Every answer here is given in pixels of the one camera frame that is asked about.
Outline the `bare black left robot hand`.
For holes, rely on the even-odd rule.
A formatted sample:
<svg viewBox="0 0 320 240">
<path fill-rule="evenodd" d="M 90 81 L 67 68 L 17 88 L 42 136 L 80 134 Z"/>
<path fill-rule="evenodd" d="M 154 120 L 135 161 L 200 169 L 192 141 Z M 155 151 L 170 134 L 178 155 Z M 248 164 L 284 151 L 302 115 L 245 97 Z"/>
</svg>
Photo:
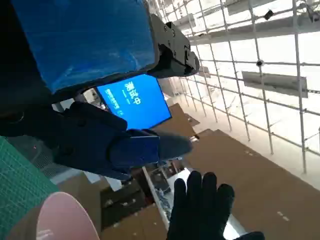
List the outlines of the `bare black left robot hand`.
<svg viewBox="0 0 320 240">
<path fill-rule="evenodd" d="M 126 180 L 192 150 L 147 120 L 171 117 L 156 102 L 158 79 L 199 68 L 190 41 L 145 0 L 3 0 L 0 134 L 43 141 L 56 164 Z"/>
</svg>

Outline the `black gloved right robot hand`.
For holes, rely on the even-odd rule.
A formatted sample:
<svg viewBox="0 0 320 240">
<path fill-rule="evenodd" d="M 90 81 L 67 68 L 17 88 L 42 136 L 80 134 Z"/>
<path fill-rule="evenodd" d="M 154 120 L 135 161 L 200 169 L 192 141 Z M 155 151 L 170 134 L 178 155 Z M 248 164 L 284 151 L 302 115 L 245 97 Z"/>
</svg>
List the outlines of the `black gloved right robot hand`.
<svg viewBox="0 0 320 240">
<path fill-rule="evenodd" d="M 174 182 L 174 200 L 168 240 L 224 240 L 235 192 L 228 184 L 217 185 L 213 172 L 192 171 L 187 181 Z"/>
</svg>

